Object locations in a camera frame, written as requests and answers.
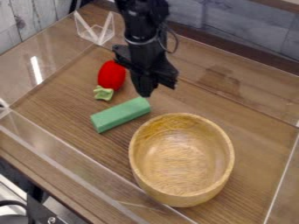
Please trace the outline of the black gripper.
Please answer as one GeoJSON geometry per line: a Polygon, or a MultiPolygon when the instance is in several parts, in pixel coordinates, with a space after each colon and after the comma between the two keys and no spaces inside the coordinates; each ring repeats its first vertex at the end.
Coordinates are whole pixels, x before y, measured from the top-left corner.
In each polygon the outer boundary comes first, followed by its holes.
{"type": "Polygon", "coordinates": [[[115,62],[129,70],[135,91],[141,97],[148,97],[159,85],[175,89],[179,71],[156,43],[113,45],[112,52],[115,62]]]}

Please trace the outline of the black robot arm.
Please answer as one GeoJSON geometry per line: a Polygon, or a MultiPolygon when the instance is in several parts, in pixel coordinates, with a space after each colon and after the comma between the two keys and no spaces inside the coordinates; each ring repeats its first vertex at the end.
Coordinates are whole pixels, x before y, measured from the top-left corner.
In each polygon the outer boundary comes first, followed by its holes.
{"type": "Polygon", "coordinates": [[[128,69],[135,91],[148,98],[159,85],[175,89],[179,71],[167,59],[167,0],[115,0],[124,20],[125,45],[113,45],[115,62],[128,69]]]}

